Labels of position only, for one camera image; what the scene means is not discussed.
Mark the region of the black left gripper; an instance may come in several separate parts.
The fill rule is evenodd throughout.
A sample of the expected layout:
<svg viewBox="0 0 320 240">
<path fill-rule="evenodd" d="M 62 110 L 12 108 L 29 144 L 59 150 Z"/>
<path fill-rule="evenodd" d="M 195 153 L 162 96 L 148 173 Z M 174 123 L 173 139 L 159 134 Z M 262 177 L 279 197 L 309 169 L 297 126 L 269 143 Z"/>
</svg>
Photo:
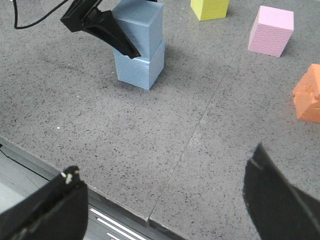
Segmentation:
<svg viewBox="0 0 320 240">
<path fill-rule="evenodd" d="M 74 0 L 60 21 L 72 32 L 84 31 L 133 59 L 141 54 L 118 25 L 111 10 L 93 9 L 102 0 Z"/>
</svg>

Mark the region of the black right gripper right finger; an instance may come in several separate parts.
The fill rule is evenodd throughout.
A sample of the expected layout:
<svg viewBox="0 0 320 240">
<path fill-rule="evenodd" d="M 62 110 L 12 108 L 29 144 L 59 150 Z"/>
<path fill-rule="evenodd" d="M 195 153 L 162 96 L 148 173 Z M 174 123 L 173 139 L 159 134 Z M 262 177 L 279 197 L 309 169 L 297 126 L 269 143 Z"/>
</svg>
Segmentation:
<svg viewBox="0 0 320 240">
<path fill-rule="evenodd" d="M 262 240 L 318 240 L 320 202 L 292 185 L 262 144 L 247 161 L 243 199 Z"/>
</svg>

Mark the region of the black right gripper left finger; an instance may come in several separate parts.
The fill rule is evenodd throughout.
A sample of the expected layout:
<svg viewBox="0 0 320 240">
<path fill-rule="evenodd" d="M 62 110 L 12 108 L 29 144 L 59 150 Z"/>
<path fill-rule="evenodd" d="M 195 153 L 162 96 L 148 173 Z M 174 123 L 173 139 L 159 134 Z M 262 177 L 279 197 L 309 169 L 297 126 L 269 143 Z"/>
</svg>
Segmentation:
<svg viewBox="0 0 320 240">
<path fill-rule="evenodd" d="M 88 186 L 70 166 L 0 215 L 2 240 L 82 240 L 88 226 Z"/>
</svg>

